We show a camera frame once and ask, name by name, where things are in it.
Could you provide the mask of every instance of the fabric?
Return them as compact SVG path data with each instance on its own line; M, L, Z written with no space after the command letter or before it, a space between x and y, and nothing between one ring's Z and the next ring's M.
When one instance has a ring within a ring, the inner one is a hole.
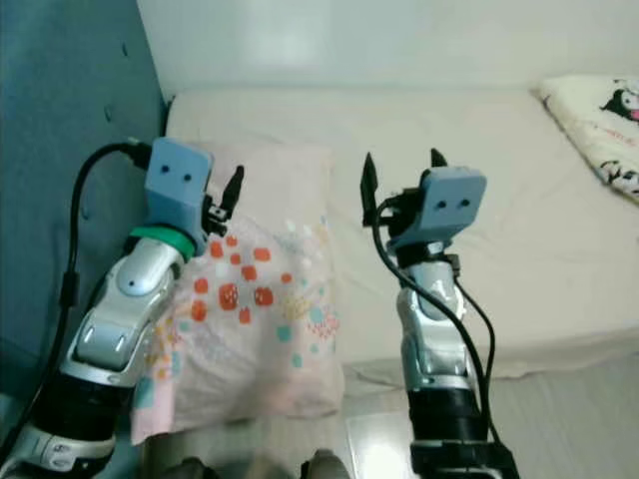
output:
M554 78L535 93L602 181L639 204L639 77Z
M451 251L460 255L461 281L495 326L497 376L579 367L639 349L637 208L597 188L600 181L527 91L194 91L173 102L167 134L332 150L329 234L337 353L345 363L388 359L401 378L398 286L361 227L366 152L377 165L381 200L417 185L432 147L488 178L475 223ZM487 335L472 309L466 325L485 357Z
M224 239L184 268L136 392L132 440L268 414L339 408L338 320L326 220L329 154L223 148L209 193L245 180Z

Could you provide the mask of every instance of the light blue motor housing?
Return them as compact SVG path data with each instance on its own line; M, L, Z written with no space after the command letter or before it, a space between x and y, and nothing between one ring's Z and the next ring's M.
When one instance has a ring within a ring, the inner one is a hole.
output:
M196 255L204 253L207 234L202 207L214 158L208 152L166 137L153 142L145 191L148 225L166 225L189 235Z
M474 222L486 177L466 167L436 167L424 175L419 188L424 192L421 209L406 231L390 240L390 251L418 243L448 244Z

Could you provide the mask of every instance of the black cable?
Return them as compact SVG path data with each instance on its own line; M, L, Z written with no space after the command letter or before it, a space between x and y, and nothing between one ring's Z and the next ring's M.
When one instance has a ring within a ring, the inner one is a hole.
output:
M477 311L477 313L483 320L484 324L486 325L486 329L488 329L488 336L490 337L490 340L489 340L490 347L488 349L488 360L486 362L485 377L486 377L486 387L489 389L490 378L492 377L492 364L495 359L495 349L497 347L496 339L495 339L495 330L492 327L492 323L490 322L490 319L488 319L488 315L485 312L483 312L483 309L481 308L481 306L479 306L479 304L477 304L477 301L475 301L474 298L463 288L463 286L459 282L459 279L455 278L454 281L457 288L461 291L461 294L463 295L463 297L465 297L466 300L470 304L472 304L472 307L475 309L475 311Z
M6 439L0 448L0 466L5 463L11 450L18 440L18 435L22 428L29 422L33 409L38 398L42 394L44 387L49 383L56 372L60 350L64 341L67 330L67 322L69 320L69 311L76 303L78 291L78 273L75 271L76 262L78 260L78 223L80 216L80 200L82 198L82 190L84 184L91 172L91 169L105 156L114 153L123 152L129 155L135 162L136 166L146 168L149 165L151 157L151 147L145 144L132 145L129 143L115 143L106 145L94 152L82 165L73 186L73 195L71 197L71 211L69 217L69 255L67 259L67 270L64 273L62 281L62 290L60 292L60 314L58 316L58 324L56 326L56 334L49 350L46 365L42 371L40 381L34 392L31 394L27 405L22 410L18 422L11 428Z
M381 236L379 233L379 220L381 219L381 215L383 214L383 212L387 208L390 208L391 206L392 206L392 203L390 200L383 201L381 205L379 205L379 207L377 208L377 212L375 216L373 217L372 238L375 243L375 248L377 249L377 253L379 254L379 257L381 258L383 263L386 265L386 267L390 270L390 272L392 272L402 284L408 285L423 299L427 300L433 306L439 309L448 319L450 319L450 321L453 323L453 325L459 332L461 339L463 340L464 344L466 345L466 348L468 349L468 353L470 354L472 365L475 369L475 374L477 375L477 387L479 389L479 399L481 402L481 414L488 428L490 429L490 432L492 434L494 441L499 443L501 442L501 440L492 422L492 415L490 413L490 398L488 397L488 387L486 383L486 377L484 376L484 373L483 373L481 359L479 358L479 354L477 353L477 349L475 348L474 343L472 342L472 338L470 337L470 334L468 334L468 331L466 330L463 323L459 320L459 318L443 302L441 302L439 298L437 298L433 294L430 294L428 291L426 291L423 287L417 284L412 278L404 274L399 269L399 267L392 262L392 260L388 256L388 253L386 252L381 242Z

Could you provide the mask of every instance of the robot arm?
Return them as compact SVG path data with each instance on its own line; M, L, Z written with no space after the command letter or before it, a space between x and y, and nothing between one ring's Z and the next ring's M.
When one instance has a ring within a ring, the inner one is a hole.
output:
M445 253L454 235L473 223L486 178L475 170L449 167L437 150L431 161L417 188L379 207L370 156L360 184L363 225L372 227L377 251L401 286L397 312L415 436L412 468L428 479L518 479L514 459L492 425L488 381L462 324L463 296L455 285L459 260ZM391 215L383 217L385 210ZM386 247L380 227L388 227ZM396 264L386 250L396 256ZM488 442L488 430L493 442Z
M19 464L69 477L93 477L115 447L116 421L142 377L157 319L184 265L207 235L226 233L238 201L239 167L222 203L206 194L213 158L168 139L154 142L145 182L149 216L135 245L107 273L58 372L37 401L0 478Z

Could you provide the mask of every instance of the white wall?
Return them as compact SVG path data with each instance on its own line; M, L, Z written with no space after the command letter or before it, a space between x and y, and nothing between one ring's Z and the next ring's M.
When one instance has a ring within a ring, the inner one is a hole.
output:
M521 86L639 72L638 0L138 0L166 98L209 85Z

